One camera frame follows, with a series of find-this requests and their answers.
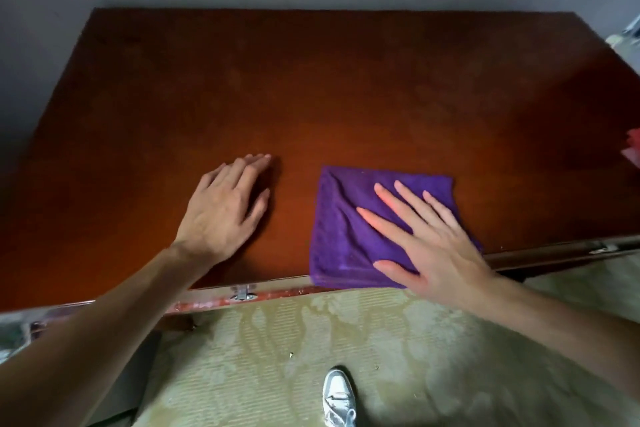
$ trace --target towel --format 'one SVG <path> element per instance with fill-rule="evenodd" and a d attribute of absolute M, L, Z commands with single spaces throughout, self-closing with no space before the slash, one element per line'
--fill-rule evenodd
<path fill-rule="evenodd" d="M 357 206 L 366 208 L 411 234 L 409 226 L 373 191 L 373 185 L 379 182 L 404 201 L 394 188 L 396 180 L 416 196 L 422 196 L 422 191 L 427 190 L 459 220 L 451 177 L 326 166 L 320 176 L 310 247 L 310 276 L 316 286 L 402 288 L 373 268 L 372 263 L 382 259 L 416 271 L 400 246 L 371 228 L 356 212 Z"/>

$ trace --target desk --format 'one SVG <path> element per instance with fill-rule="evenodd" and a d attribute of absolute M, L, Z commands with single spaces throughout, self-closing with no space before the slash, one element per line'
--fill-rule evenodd
<path fill-rule="evenodd" d="M 172 242 L 201 174 L 247 153 L 276 156 L 271 208 L 174 312 L 314 292 L 324 164 L 453 176 L 497 269 L 627 253 L 635 126 L 640 78 L 574 14 L 97 9 L 15 178 L 0 311 L 116 286 Z"/>

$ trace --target shoe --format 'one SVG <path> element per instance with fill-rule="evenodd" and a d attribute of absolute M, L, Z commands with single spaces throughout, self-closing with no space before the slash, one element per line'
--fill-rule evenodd
<path fill-rule="evenodd" d="M 347 375 L 337 368 L 324 377 L 322 406 L 328 427 L 355 427 L 356 398 Z"/>

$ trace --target hand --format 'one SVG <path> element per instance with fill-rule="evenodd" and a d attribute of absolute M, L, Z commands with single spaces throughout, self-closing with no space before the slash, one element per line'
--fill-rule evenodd
<path fill-rule="evenodd" d="M 214 263 L 231 257 L 252 235 L 267 209 L 268 188 L 247 214 L 253 184 L 270 160 L 269 154 L 249 154 L 204 174 L 189 200 L 173 245 L 192 255 L 212 257 Z"/>
<path fill-rule="evenodd" d="M 429 301 L 458 309 L 472 309 L 484 286 L 496 277 L 460 227 L 453 213 L 423 191 L 424 201 L 400 181 L 394 184 L 407 203 L 380 184 L 378 197 L 409 227 L 413 235 L 363 208 L 358 213 L 382 235 L 400 245 L 419 275 L 395 262 L 377 261 L 373 266 L 391 280 Z"/>

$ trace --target person's left hand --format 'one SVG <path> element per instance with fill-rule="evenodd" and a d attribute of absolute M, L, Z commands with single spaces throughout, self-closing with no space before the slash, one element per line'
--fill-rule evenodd
<path fill-rule="evenodd" d="M 268 188 L 247 214 L 253 184 L 270 161 L 269 154 L 249 154 L 204 174 L 172 246 L 191 255 L 211 257 L 214 263 L 231 257 L 252 235 L 267 209 Z"/>

